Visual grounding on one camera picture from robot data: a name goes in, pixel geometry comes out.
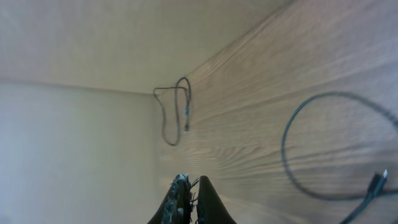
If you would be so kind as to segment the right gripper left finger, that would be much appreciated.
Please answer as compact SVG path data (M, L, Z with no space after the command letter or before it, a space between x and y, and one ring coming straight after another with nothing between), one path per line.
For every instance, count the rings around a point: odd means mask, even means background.
M190 223L190 181L188 175L178 174L148 224L188 223Z

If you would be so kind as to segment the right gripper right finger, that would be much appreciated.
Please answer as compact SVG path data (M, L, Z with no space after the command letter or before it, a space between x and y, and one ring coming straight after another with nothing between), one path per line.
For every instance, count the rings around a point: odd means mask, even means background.
M197 216L199 224L236 224L217 194L210 179L199 179Z

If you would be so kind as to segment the black cable silver plugs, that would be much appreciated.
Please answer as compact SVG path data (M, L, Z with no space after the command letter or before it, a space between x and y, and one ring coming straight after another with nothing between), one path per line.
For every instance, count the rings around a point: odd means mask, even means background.
M173 90L174 91L174 109L175 109L175 121L176 121L176 140L169 141L166 137L165 128L167 125L167 114L164 107L164 104L160 100L157 91L158 90ZM177 146L181 141L182 130L181 130L181 123L180 123L180 111L179 111L179 104L178 104L178 91L183 90L185 95L185 107L184 107L184 117L185 123L183 125L184 131L190 130L190 105L192 101L192 86L187 77L180 78L174 86L169 87L157 87L152 90L152 94L156 101L158 102L161 112L162 112L162 127L161 127L161 134L162 139L166 144L169 146Z

